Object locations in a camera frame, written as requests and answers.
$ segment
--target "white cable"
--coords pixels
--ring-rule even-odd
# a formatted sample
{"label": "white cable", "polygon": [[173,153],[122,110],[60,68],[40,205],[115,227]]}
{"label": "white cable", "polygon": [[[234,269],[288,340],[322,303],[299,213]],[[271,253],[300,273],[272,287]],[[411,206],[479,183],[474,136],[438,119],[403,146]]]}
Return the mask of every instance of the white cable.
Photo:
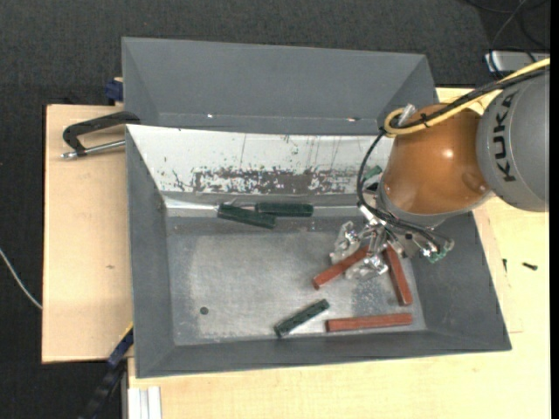
{"label": "white cable", "polygon": [[6,257],[6,255],[3,253],[2,249],[0,248],[0,256],[2,256],[3,261],[6,263],[6,265],[8,266],[8,270],[10,270],[11,276],[14,277],[14,279],[17,282],[17,285],[19,285],[19,288],[24,291],[25,296],[29,299],[29,301],[31,303],[33,303],[35,306],[37,306],[37,308],[43,310],[43,307],[41,306],[41,303],[39,303],[35,297],[33,297],[33,295],[31,295],[29,293],[29,291],[27,290],[27,288],[25,287],[24,283],[22,282],[22,280],[19,278],[19,276],[16,273],[16,269],[14,269],[14,267],[11,265],[11,262],[8,260],[8,258]]}

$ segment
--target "metal clamp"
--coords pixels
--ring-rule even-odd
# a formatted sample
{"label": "metal clamp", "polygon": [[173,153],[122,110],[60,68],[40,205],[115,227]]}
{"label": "metal clamp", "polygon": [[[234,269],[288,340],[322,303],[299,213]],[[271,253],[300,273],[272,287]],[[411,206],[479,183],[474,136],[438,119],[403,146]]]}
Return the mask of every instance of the metal clamp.
{"label": "metal clamp", "polygon": [[119,126],[120,124],[140,124],[140,119],[131,112],[118,112],[68,126],[64,133],[62,133],[62,138],[73,151],[66,152],[61,157],[66,159],[78,158],[110,148],[124,146],[124,140],[121,140],[86,148],[78,139],[80,135],[90,134],[91,132]]}

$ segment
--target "black cable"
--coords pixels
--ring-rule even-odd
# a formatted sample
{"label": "black cable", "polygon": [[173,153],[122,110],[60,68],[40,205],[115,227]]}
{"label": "black cable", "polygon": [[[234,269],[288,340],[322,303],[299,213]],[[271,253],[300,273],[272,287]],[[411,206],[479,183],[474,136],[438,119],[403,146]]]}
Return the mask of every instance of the black cable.
{"label": "black cable", "polygon": [[443,108],[441,108],[440,110],[438,110],[437,112],[433,112],[429,115],[425,114],[425,113],[421,113],[421,119],[417,120],[415,122],[406,124],[405,127],[414,127],[414,126],[418,126],[420,124],[425,124],[426,122],[429,122],[430,120],[434,120],[435,118],[444,115],[445,113],[450,112],[452,109],[458,107],[458,106],[462,106],[463,104],[471,101],[471,100],[475,100],[476,98],[483,96],[484,94],[490,93],[494,90],[504,90],[505,88],[508,88],[510,86],[513,86],[514,84],[518,84],[519,82],[523,82],[525,80],[528,79],[532,79],[536,76],[539,76],[541,74],[544,74],[547,70],[550,70],[550,66],[548,65],[545,68],[539,69],[539,70],[533,70],[532,72],[528,72],[528,73],[523,73],[519,76],[516,76],[514,78],[511,79],[507,79],[505,81],[497,81],[497,82],[490,82],[489,84],[486,84],[482,87],[480,87],[479,89],[475,89],[472,90],[471,92],[465,94],[464,96],[461,96],[460,98],[458,98],[457,100],[447,104],[446,106],[444,106]]}
{"label": "black cable", "polygon": [[[484,10],[487,12],[492,12],[493,14],[508,14],[508,15],[512,15],[514,14],[514,17],[517,18],[518,21],[518,25],[522,31],[522,34],[524,34],[524,36],[530,40],[534,45],[536,45],[538,48],[541,48],[543,50],[548,50],[549,48],[546,48],[546,45],[543,42],[540,42],[539,40],[537,40],[536,38],[534,38],[534,36],[532,36],[527,28],[526,25],[524,24],[524,19],[522,17],[522,12],[526,12],[526,11],[532,11],[535,10],[541,6],[543,6],[545,3],[547,3],[550,0],[541,0],[540,2],[534,3],[531,6],[526,6],[524,7],[524,4],[526,2],[526,0],[519,0],[519,5],[514,9],[514,10],[502,10],[502,9],[496,9],[496,8],[489,8],[486,6],[483,6],[477,2],[475,2],[474,0],[462,0],[468,4],[470,4],[471,6],[473,6],[474,8],[477,8],[479,10]],[[502,30],[508,25],[510,24],[510,22],[512,21],[512,19],[514,17],[510,17],[504,24],[503,26],[501,26],[501,28],[499,29],[498,34],[495,36],[495,38],[493,38],[493,42],[492,42],[492,47],[491,47],[491,51],[494,50],[495,48],[493,48],[494,45],[494,41],[495,39],[502,33]]]}
{"label": "black cable", "polygon": [[[513,10],[502,10],[502,9],[496,9],[496,8],[489,8],[487,6],[483,6],[482,4],[479,4],[473,0],[462,0],[466,3],[468,3],[469,5],[473,6],[474,8],[477,8],[478,10],[484,10],[487,12],[492,12],[494,14],[511,14],[513,12]],[[528,6],[527,8],[525,8],[525,10],[535,10],[537,8],[539,8],[540,6],[544,5],[545,3],[547,3],[549,0],[542,0],[541,2],[538,3],[534,3],[532,6]]]}
{"label": "black cable", "polygon": [[372,207],[371,205],[369,205],[365,201],[365,198],[363,196],[363,185],[365,183],[365,180],[363,180],[363,178],[362,178],[363,172],[365,170],[365,167],[367,166],[367,162],[369,161],[370,155],[372,154],[373,150],[375,150],[376,145],[379,143],[379,141],[385,135],[386,135],[386,131],[384,129],[381,129],[380,134],[375,138],[375,140],[370,145],[369,149],[367,150],[367,153],[365,154],[365,156],[364,156],[364,158],[361,162],[361,166],[359,167],[359,172],[357,173],[357,198],[359,200],[359,203],[362,206],[364,206],[365,208],[367,208],[367,210],[369,210],[374,216],[376,216],[380,220],[386,222],[390,227],[400,229],[400,230],[404,230],[404,231],[406,231],[406,230],[407,231],[413,231],[413,232],[416,232],[417,234],[423,236],[425,239],[432,242],[437,247],[437,251],[439,252],[440,251],[440,245],[437,244],[438,241],[425,228],[421,228],[421,227],[418,227],[414,224],[407,223],[407,222],[401,221],[399,219],[396,219],[395,217],[393,217],[389,214],[383,213],[381,210]]}
{"label": "black cable", "polygon": [[508,24],[510,24],[514,20],[514,17],[516,17],[516,14],[519,13],[519,11],[522,9],[522,6],[524,6],[527,1],[529,1],[529,0],[522,0],[520,3],[518,3],[518,6],[516,6],[514,11],[511,12],[510,16],[505,21],[505,23],[499,28],[499,30],[497,31],[497,34],[495,34],[495,37],[493,38],[493,40],[491,42],[491,49],[492,50],[494,49],[495,42],[497,41],[497,38],[501,35],[501,33],[505,30],[505,28],[507,28]]}

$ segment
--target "wooden board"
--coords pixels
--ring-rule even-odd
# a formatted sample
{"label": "wooden board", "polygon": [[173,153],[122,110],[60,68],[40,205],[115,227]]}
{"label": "wooden board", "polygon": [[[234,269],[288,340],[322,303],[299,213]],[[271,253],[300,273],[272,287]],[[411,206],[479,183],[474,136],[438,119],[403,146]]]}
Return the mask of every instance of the wooden board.
{"label": "wooden board", "polygon": [[[66,126],[121,110],[48,106],[43,362],[105,359],[132,320],[123,149],[65,161]],[[115,141],[123,128],[87,135]]]}

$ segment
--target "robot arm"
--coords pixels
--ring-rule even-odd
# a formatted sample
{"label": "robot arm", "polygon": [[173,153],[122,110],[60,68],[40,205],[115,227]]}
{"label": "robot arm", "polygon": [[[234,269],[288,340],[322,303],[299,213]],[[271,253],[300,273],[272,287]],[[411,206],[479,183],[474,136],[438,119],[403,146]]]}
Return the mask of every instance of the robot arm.
{"label": "robot arm", "polygon": [[[453,241],[435,228],[493,193],[519,209],[549,208],[549,64],[532,64],[451,104],[388,116],[357,177],[368,223],[361,232],[345,231],[349,242],[339,242],[333,253],[370,239],[368,256],[347,278],[384,272],[381,253],[388,244],[407,256],[420,251],[433,262],[443,258]],[[483,115],[468,108],[489,93],[494,97]],[[396,137],[388,165],[368,186],[364,169],[384,134]]]}

